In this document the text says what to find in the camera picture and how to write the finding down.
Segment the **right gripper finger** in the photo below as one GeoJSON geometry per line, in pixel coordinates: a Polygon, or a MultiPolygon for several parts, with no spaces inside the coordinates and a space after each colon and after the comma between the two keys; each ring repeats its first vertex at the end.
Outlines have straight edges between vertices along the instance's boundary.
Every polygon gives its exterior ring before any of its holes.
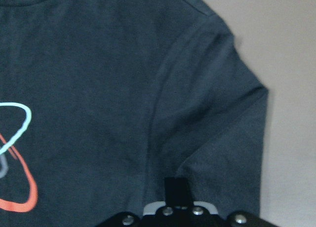
{"type": "Polygon", "coordinates": [[[189,181],[183,177],[164,179],[165,203],[167,206],[192,206],[193,196],[189,181]]]}

